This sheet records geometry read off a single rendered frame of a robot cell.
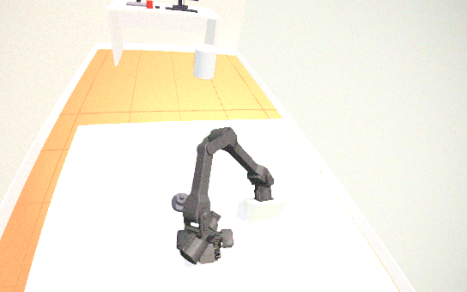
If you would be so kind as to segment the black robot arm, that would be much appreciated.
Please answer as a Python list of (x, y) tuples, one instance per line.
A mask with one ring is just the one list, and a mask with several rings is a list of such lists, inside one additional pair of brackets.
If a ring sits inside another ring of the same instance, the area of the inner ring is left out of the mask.
[[(191, 192), (182, 208), (184, 231), (189, 235), (179, 246), (179, 253), (194, 265), (197, 262), (212, 264), (222, 256), (221, 249), (217, 249), (215, 243), (206, 242), (215, 238), (221, 218), (213, 210), (210, 211), (208, 196), (213, 155), (220, 149), (227, 151), (247, 171), (246, 178), (255, 186), (254, 199), (259, 202), (274, 200), (271, 196), (274, 177), (267, 167), (257, 164), (238, 144), (233, 128), (227, 126), (211, 130), (196, 147)], [(191, 222), (198, 224), (198, 227), (191, 225)]]

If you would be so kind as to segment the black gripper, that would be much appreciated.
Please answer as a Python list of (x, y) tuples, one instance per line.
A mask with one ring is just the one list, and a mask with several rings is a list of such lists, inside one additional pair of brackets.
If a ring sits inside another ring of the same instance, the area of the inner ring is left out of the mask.
[[(188, 232), (185, 232), (182, 229), (178, 229), (177, 232), (177, 241), (176, 241), (176, 249), (179, 250), (179, 246), (184, 242), (184, 240), (189, 235)], [(232, 229), (223, 229), (221, 231), (217, 231), (215, 238), (212, 240), (206, 240), (207, 243), (213, 242), (215, 246), (218, 248), (230, 248), (234, 245), (234, 237), (233, 237), (233, 230)]]

